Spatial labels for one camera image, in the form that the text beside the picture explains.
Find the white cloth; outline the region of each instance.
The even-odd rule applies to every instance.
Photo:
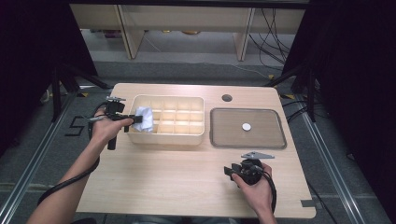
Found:
[[[136,116],[143,116],[143,122],[135,123],[132,126],[139,132],[152,133],[153,130],[152,109],[146,106],[139,106],[134,114]]]

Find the black cable bundle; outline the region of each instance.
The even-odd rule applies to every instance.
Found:
[[[97,106],[94,110],[93,113],[91,115],[91,118],[93,118],[95,116],[96,111],[103,105],[107,105],[107,102],[103,102],[101,104],[99,104],[99,106]],[[90,140],[92,138],[92,127],[93,127],[93,123],[89,122],[88,123],[88,136],[90,137]],[[39,206],[46,198],[48,198],[51,194],[55,193],[56,191],[63,189],[73,183],[76,183],[77,181],[79,181],[80,179],[84,178],[87,175],[90,175],[99,165],[100,162],[100,158],[98,158],[96,160],[96,162],[93,164],[93,166],[91,166],[87,171],[83,172],[80,175],[76,175],[75,177],[72,177],[68,180],[65,180],[62,183],[59,183],[57,185],[55,185],[54,187],[48,189],[46,192],[44,192],[41,197],[38,199],[37,202],[37,206]]]
[[[268,181],[268,184],[270,185],[270,188],[271,188],[271,193],[273,195],[273,200],[271,202],[271,208],[272,208],[273,213],[274,213],[275,212],[275,208],[276,208],[276,188],[275,188],[275,184],[274,184],[274,181],[273,181],[272,177],[267,172],[265,172],[265,171],[262,172],[262,176],[264,176],[264,178]]]

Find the gray floor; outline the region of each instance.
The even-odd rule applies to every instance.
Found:
[[[243,62],[236,60],[232,34],[200,33],[184,35],[181,32],[146,32],[137,58],[127,59],[122,40],[104,38],[102,33],[82,31],[90,49],[92,59],[100,78],[108,84],[118,82],[179,83],[203,85],[242,85],[260,86],[269,80],[269,75],[279,76],[278,70],[262,66],[260,55],[254,44],[249,41],[247,57]],[[293,36],[282,35],[282,42],[291,45]],[[280,63],[262,55],[262,61],[269,66],[280,68]],[[290,94],[293,79],[277,85],[279,94]],[[80,85],[91,85],[85,80]],[[108,95],[108,91],[97,88],[88,89],[87,97],[77,97],[65,114],[59,131],[56,133],[49,150],[41,162],[31,186],[25,193],[10,223],[24,223],[35,209],[35,203],[49,185],[58,181],[68,166],[74,161],[88,141],[86,129],[78,137],[65,137],[75,133],[69,125],[74,116],[87,115]],[[281,99],[282,104],[293,102]],[[297,104],[284,107],[286,116],[297,111]],[[338,135],[332,120],[323,105],[317,105],[317,125],[326,145],[332,153],[342,177],[353,194],[366,223],[390,223],[383,208],[367,184],[357,164],[346,157],[347,147]],[[20,144],[9,148],[0,159],[0,200],[4,202],[12,186],[18,182],[24,168],[34,155],[41,139],[50,126],[51,102],[35,109],[31,122],[26,125],[20,136]],[[78,120],[77,125],[85,125]],[[329,177],[321,156],[303,118],[300,116],[290,123],[291,134],[309,181],[323,202],[329,207],[338,223],[351,223],[340,196]],[[279,218],[278,223],[333,223],[329,213],[317,203],[317,215],[312,219]],[[96,217],[98,223],[127,223],[128,216],[106,214],[77,214],[77,218]]]

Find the black cable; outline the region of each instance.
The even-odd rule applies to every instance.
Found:
[[[294,112],[290,116],[286,117],[288,123],[290,123],[292,120],[297,118],[298,116],[302,115],[304,112],[306,112],[308,109],[308,106],[304,106],[303,108],[299,109],[298,111]]]
[[[267,18],[266,18],[266,16],[265,16],[265,13],[264,13],[264,10],[263,10],[263,9],[262,9],[262,15],[263,15],[263,17],[264,17],[264,19],[265,19],[265,22],[267,23],[267,26],[268,26],[268,34],[267,34],[267,37],[268,37],[269,34],[271,34],[271,36],[273,37],[273,39],[275,40],[275,42],[276,42],[276,44],[277,44],[277,47],[273,47],[273,46],[269,45],[268,43],[266,43],[266,44],[267,44],[268,46],[271,46],[271,47],[274,48],[274,49],[278,49],[279,52],[280,52],[280,55],[282,56],[283,60],[285,61],[285,60],[286,60],[286,56],[285,56],[284,52],[287,52],[287,53],[289,53],[289,52],[283,50],[283,49],[280,47],[280,45],[284,46],[286,49],[289,49],[289,48],[286,47],[286,46],[279,40],[279,38],[277,37],[277,29],[276,29],[276,9],[273,8],[273,20],[272,20],[272,22],[271,22],[271,25],[270,25],[269,21],[267,20]]]
[[[287,105],[297,104],[297,103],[306,103],[306,101],[293,101],[293,102],[282,105],[282,107],[287,106]]]
[[[332,218],[332,221],[337,224],[338,222],[335,220],[335,217],[332,215],[332,212],[330,211],[330,209],[327,207],[326,203],[323,202],[323,200],[321,199],[321,197],[319,196],[319,194],[317,193],[317,191],[314,189],[314,187],[311,185],[311,183],[309,183],[309,181],[306,179],[306,183],[308,184],[308,187],[312,189],[312,191],[314,191],[315,195],[317,195],[320,203],[323,205],[324,209],[326,209],[327,213],[329,214],[329,216]]]
[[[99,165],[100,159],[98,158],[96,160],[96,162],[93,164],[93,166],[91,166],[90,169],[88,169],[87,171],[83,172],[80,175],[76,175],[73,178],[70,178],[68,180],[65,180],[64,182],[55,185],[54,187],[48,189],[46,192],[44,192],[41,197],[38,199],[37,202],[37,206],[39,206],[47,197],[49,197],[51,194],[55,193],[56,191],[63,189],[73,183],[76,183],[77,181],[79,181],[80,179],[86,177],[87,175],[89,175],[90,173],[92,173]]]
[[[272,193],[272,202],[271,202],[271,208],[273,213],[275,212],[275,208],[276,208],[276,188],[275,188],[275,184],[274,181],[272,179],[272,177],[270,176],[270,174],[268,174],[267,172],[263,171],[262,172],[262,176],[268,181],[268,184],[270,185],[271,188],[271,193]]]
[[[103,103],[99,104],[99,106],[97,106],[97,107],[93,110],[92,118],[95,116],[96,111],[97,111],[101,106],[103,106],[103,105],[107,105],[107,102],[103,102]],[[93,127],[93,124],[92,124],[91,122],[89,122],[89,123],[88,123],[88,136],[90,137],[90,139],[92,138],[92,127]],[[98,159],[96,160],[96,162],[95,162],[88,170],[86,170],[85,172],[83,172],[83,173],[81,173],[81,174],[79,174],[79,175],[76,175],[75,177],[72,177],[72,178],[70,178],[70,179],[68,179],[68,180],[65,180],[64,182],[62,182],[62,183],[60,183],[60,184],[57,184],[57,185],[55,185],[54,187],[48,189],[48,190],[47,190],[46,192],[44,192],[44,193],[41,195],[41,197],[38,199],[37,206],[39,206],[39,205],[40,205],[47,197],[49,197],[51,194],[55,193],[56,191],[58,191],[58,190],[60,190],[60,189],[65,188],[65,187],[67,187],[67,186],[69,186],[69,185],[71,185],[71,184],[73,184],[73,183],[76,183],[76,182],[79,181],[80,179],[82,179],[82,178],[86,177],[87,175],[89,175],[90,173],[92,173],[92,172],[98,167],[99,162],[100,162],[100,158],[98,158]]]
[[[253,36],[249,35],[249,37],[250,37],[250,39],[253,41],[253,43],[256,45],[256,47],[257,47],[260,51],[266,53],[268,56],[270,56],[271,58],[277,60],[279,63],[285,64],[285,62],[282,61],[282,59],[279,59],[279,58],[276,57],[273,53],[271,53],[270,51],[264,49],[264,48],[262,47],[262,45],[260,46],[260,45],[256,42],[256,40],[253,38]]]

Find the small round object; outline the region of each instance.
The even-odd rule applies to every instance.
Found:
[[[248,132],[248,131],[250,131],[250,129],[251,129],[251,125],[248,124],[248,123],[244,123],[244,124],[242,124],[242,129],[243,129],[244,131]]]

